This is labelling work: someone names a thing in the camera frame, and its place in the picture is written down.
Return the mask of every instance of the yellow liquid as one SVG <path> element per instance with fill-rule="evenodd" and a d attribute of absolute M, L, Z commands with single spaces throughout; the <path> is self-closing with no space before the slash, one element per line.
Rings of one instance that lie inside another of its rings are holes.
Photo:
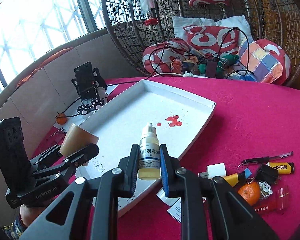
<path fill-rule="evenodd" d="M 159 145 L 158 139 L 154 137 L 145 137 L 140 140 L 140 146 L 145 143 L 155 143 Z M 143 180 L 156 180 L 160 179 L 160 169 L 156 168 L 142 168 L 139 169 L 138 178 Z"/>

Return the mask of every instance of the tangerine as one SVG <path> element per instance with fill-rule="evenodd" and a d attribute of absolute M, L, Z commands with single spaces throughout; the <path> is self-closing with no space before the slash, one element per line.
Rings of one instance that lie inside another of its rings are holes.
<path fill-rule="evenodd" d="M 252 181 L 249 184 L 245 184 L 238 190 L 238 194 L 247 201 L 250 206 L 253 206 L 258 202 L 260 198 L 260 187 L 258 183 Z"/>
<path fill-rule="evenodd" d="M 56 119 L 57 119 L 57 123 L 60 125 L 63 125 L 68 121 L 65 114 L 58 114 Z"/>

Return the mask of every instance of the black pen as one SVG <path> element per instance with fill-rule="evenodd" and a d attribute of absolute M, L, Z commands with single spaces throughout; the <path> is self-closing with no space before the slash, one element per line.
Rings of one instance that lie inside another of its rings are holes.
<path fill-rule="evenodd" d="M 270 161 L 273 161 L 273 160 L 283 159 L 283 158 L 286 158 L 286 157 L 289 157 L 289 156 L 292 156 L 292 155 L 293 155 L 293 152 L 288 152 L 288 153 L 280 154 L 280 155 L 273 156 L 273 157 L 266 156 L 266 157 L 260 157 L 260 158 L 246 159 L 246 160 L 243 160 L 241 162 L 241 164 L 238 166 L 238 168 L 241 165 L 256 164 L 256 163 L 267 163 L 267 162 L 270 162 Z"/>

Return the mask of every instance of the sticker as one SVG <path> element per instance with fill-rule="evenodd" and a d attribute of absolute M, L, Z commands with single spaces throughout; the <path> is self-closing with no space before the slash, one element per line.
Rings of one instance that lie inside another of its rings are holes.
<path fill-rule="evenodd" d="M 160 169 L 159 145 L 145 143 L 140 146 L 139 169 L 143 168 Z"/>
<path fill-rule="evenodd" d="M 271 186 L 265 182 L 265 181 L 259 181 L 258 182 L 261 192 L 261 198 L 267 198 L 272 195 L 272 189 Z"/>

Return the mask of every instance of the eye drop bottle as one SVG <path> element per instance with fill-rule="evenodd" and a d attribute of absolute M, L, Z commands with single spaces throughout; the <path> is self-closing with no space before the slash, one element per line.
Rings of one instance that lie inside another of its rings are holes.
<path fill-rule="evenodd" d="M 139 153 L 139 179 L 160 179 L 160 151 L 157 131 L 152 123 L 142 129 Z"/>

